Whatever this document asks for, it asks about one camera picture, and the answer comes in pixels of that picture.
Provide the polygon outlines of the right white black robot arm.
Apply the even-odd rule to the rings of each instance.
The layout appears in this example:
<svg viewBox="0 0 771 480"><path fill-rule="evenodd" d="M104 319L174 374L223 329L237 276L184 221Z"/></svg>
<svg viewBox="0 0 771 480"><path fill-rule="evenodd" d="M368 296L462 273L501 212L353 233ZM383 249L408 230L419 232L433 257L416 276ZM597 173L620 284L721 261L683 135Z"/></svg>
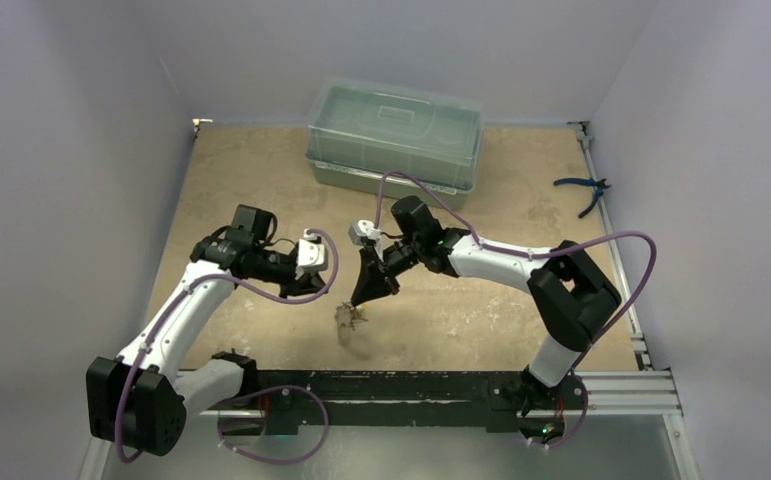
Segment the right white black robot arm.
<svg viewBox="0 0 771 480"><path fill-rule="evenodd" d="M538 353L500 397L523 413L560 407L562 383L619 308L614 285L578 244L530 251L489 242L466 228L443 227L417 196L391 208L400 233L383 247L383 233L370 220L353 223L348 235L359 248L360 272L350 307L398 294L402 273L423 265L435 274L476 278L529 294L547 335Z"/></svg>

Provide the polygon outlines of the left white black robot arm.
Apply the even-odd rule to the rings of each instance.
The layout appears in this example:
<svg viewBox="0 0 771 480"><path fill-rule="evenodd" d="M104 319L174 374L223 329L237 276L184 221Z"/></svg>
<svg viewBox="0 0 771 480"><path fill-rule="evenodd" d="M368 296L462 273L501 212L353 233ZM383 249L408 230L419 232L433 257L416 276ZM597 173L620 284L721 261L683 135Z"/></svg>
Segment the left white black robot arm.
<svg viewBox="0 0 771 480"><path fill-rule="evenodd" d="M334 284L334 240L310 228L287 252L273 248L277 216L237 206L230 223L197 242L184 273L143 330L112 358L95 358L86 372L90 430L112 443L129 464L143 454L164 456L187 422L228 402L245 409L273 393L260 384L254 359L219 352L197 370L180 367L215 311L244 289L284 305L313 302Z"/></svg>

